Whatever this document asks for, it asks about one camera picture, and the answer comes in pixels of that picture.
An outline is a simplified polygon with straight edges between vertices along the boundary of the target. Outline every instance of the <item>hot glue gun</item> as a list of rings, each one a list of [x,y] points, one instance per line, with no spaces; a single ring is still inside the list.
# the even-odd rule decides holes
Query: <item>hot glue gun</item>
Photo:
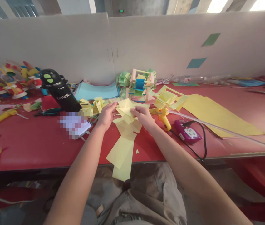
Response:
[[[169,110],[167,108],[153,108],[150,109],[149,112],[152,115],[158,115],[158,120],[163,122],[165,131],[171,130],[171,125],[167,118],[167,115],[169,114]]]

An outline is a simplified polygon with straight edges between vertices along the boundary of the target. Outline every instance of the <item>light blue paper sheet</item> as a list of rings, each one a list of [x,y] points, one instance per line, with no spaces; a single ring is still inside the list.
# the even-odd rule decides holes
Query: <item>light blue paper sheet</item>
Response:
[[[88,83],[80,83],[75,93],[76,100],[84,98],[85,100],[94,100],[96,97],[103,99],[118,97],[118,89],[116,83],[113,82],[109,86],[94,86]]]

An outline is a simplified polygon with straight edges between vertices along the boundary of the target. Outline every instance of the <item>white wall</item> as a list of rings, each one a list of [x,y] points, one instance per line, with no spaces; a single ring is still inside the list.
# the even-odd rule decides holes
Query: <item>white wall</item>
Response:
[[[109,26],[116,75],[152,68],[158,78],[253,77],[265,70],[265,12],[112,17]],[[213,33],[221,33],[216,43],[202,47]],[[191,59],[204,57],[200,68],[187,69]]]
[[[212,33],[215,45],[202,47]],[[187,69],[193,58],[206,61]],[[111,83],[133,68],[171,74],[265,75],[265,12],[112,17],[106,13],[0,21],[0,63],[28,61],[71,82]]]
[[[0,63],[27,61],[71,82],[115,79],[106,13],[0,21]]]

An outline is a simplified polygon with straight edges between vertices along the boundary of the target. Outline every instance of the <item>red table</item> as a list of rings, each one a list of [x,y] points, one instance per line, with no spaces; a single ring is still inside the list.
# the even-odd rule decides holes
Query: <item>red table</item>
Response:
[[[242,88],[217,87],[210,85],[200,85],[200,87],[169,87],[183,94],[200,94],[208,96],[212,100],[226,107],[244,120],[254,124],[265,132],[265,95],[251,93]],[[41,94],[35,94],[28,100],[8,100],[3,104],[23,104],[33,103]],[[82,139],[69,139],[57,123],[57,117],[39,116],[33,117],[36,113],[26,112],[19,109],[18,112],[29,120],[20,116],[10,116],[0,122],[0,146],[3,152],[0,155],[0,171],[5,170],[31,170],[53,167],[69,167],[81,149],[84,141]],[[181,113],[191,115],[185,109]],[[171,124],[181,117],[169,115]],[[194,124],[195,129],[202,134],[201,128]],[[220,140],[209,131],[207,136],[207,158],[230,158],[248,154],[265,154],[265,147],[253,144],[240,138]],[[116,143],[120,133],[114,123],[108,132],[105,133],[99,164],[109,164],[106,156]],[[265,142],[265,136],[255,136],[254,139]],[[193,146],[198,155],[204,155],[203,141],[201,140]],[[142,128],[140,134],[136,136],[134,144],[133,162],[150,162],[164,160],[153,138]]]

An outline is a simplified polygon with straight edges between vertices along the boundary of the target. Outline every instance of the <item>blue paper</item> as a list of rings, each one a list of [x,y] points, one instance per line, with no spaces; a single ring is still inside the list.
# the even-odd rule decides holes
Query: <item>blue paper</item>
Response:
[[[103,99],[116,98],[119,96],[119,92],[116,83],[113,82],[109,86],[94,86],[88,83],[80,83],[75,93],[77,100],[94,100],[96,97],[102,97]]]
[[[187,67],[187,69],[189,68],[199,68],[202,63],[204,63],[204,61],[207,59],[207,57],[202,58],[202,59],[192,59]]]

